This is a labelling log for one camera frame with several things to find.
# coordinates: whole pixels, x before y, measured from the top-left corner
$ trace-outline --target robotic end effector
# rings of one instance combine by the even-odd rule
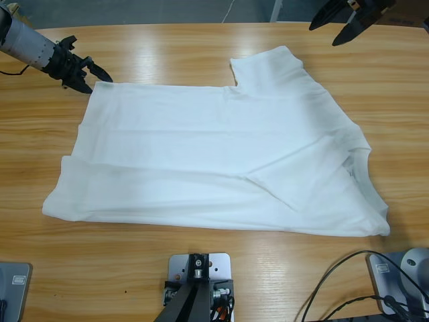
[[[364,32],[370,25],[396,4],[396,0],[329,0],[314,16],[310,30],[315,30],[327,23],[342,10],[352,9],[348,24],[341,30],[332,43],[338,46],[350,42]]]
[[[57,44],[13,18],[6,6],[0,4],[0,51],[32,66],[54,79],[61,79],[63,87],[81,93],[92,93],[85,83],[89,72],[105,82],[113,82],[109,74],[96,65],[91,57],[81,58],[71,52],[76,37],[64,38]]]

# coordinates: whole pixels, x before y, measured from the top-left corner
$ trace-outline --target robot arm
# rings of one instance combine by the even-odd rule
[[[34,67],[54,79],[61,79],[63,87],[81,93],[92,93],[85,83],[86,72],[102,81],[113,82],[105,70],[97,66],[91,57],[82,59],[73,54],[74,36],[55,44],[23,22],[13,18],[6,6],[0,5],[0,51]]]

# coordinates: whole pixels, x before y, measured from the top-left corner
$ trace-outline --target black clamp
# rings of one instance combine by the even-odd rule
[[[341,11],[351,8],[352,18],[332,43],[333,46],[342,45],[355,39],[377,22],[395,4],[396,0],[330,0],[314,16],[310,30],[326,25]]]

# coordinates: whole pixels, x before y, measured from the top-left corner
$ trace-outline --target gray device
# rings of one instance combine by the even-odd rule
[[[0,322],[21,321],[32,265],[0,263]]]
[[[406,252],[383,254],[397,264],[426,293],[429,293],[429,249],[412,248]],[[393,297],[397,302],[406,303],[416,309],[429,311],[429,303],[423,294],[391,263],[375,254],[369,257],[369,271],[373,278],[376,291],[381,297]],[[388,314],[394,311],[380,301],[381,310]]]

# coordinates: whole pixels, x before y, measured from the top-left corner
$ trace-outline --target black cable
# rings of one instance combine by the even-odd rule
[[[221,299],[219,301],[219,305],[212,310],[212,313],[210,315],[210,320],[213,322],[231,322],[232,316],[233,316],[233,310],[235,305],[235,299],[234,297],[227,297],[226,299]]]
[[[338,263],[336,263],[320,280],[320,282],[317,284],[316,288],[314,289],[313,293],[311,294],[310,300],[308,301],[307,307],[304,311],[304,314],[302,315],[302,319],[301,322],[305,322],[305,318],[307,316],[308,310],[310,310],[310,306],[314,301],[314,298],[317,295],[317,292],[319,291],[320,287],[322,286],[323,282],[329,277],[329,275],[331,275],[331,273],[336,270],[342,263],[346,262],[347,260],[349,260],[352,257],[355,257],[357,255],[360,254],[365,254],[365,253],[370,253],[370,254],[375,254],[378,256],[381,256],[382,258],[384,258],[385,260],[389,261],[393,266],[395,266],[395,268],[397,270],[399,270],[424,296],[424,299],[427,303],[429,303],[429,296],[422,290],[422,288],[420,286],[417,285],[416,282],[414,282],[412,280],[411,277],[408,276],[407,273],[405,273],[393,260],[391,260],[390,258],[388,258],[387,256],[384,256],[383,254],[379,253],[379,252],[375,252],[373,250],[361,250],[359,252],[355,252],[351,255],[348,255],[346,258],[343,258],[341,261],[339,261]]]
[[[363,301],[363,300],[366,300],[366,299],[373,299],[373,300],[379,300],[379,301],[386,301],[387,300],[386,297],[379,297],[377,295],[369,295],[369,296],[366,296],[366,297],[357,297],[357,298],[355,298],[353,300],[349,300],[347,302],[344,302],[342,305],[339,305],[335,310],[333,310],[331,313],[329,313],[328,316],[323,319],[323,321],[328,321],[336,312],[340,311],[346,305],[349,305],[349,304],[351,304],[353,302],[356,302],[356,301]],[[395,301],[395,303],[397,305],[402,306],[402,307],[414,308],[415,310],[419,310],[420,312],[429,313],[429,311],[421,309],[419,307],[411,307],[411,306],[409,306],[409,305],[407,305],[405,303],[401,303],[401,302],[397,302],[397,301]]]
[[[23,68],[23,70],[21,70],[20,72],[16,72],[16,73],[12,73],[12,72],[2,72],[1,70],[0,70],[0,74],[3,74],[3,75],[9,75],[9,76],[19,76],[19,75],[22,75],[26,70],[27,70],[27,68],[29,67],[29,65],[27,65],[26,67],[24,67]]]
[[[366,299],[374,299],[374,296],[375,295],[369,295],[369,296],[366,296],[366,297],[357,297],[357,298],[355,298],[353,300],[349,300],[347,302],[344,302],[342,305],[338,306],[335,310],[333,310],[331,313],[329,313],[328,316],[325,317],[322,321],[328,321],[330,317],[332,317],[336,312],[340,311],[346,305],[349,305],[349,304],[351,304],[353,302],[356,302],[356,301],[363,301],[363,300],[366,300]]]
[[[0,322],[3,322],[5,319],[6,306],[6,301],[0,299]]]

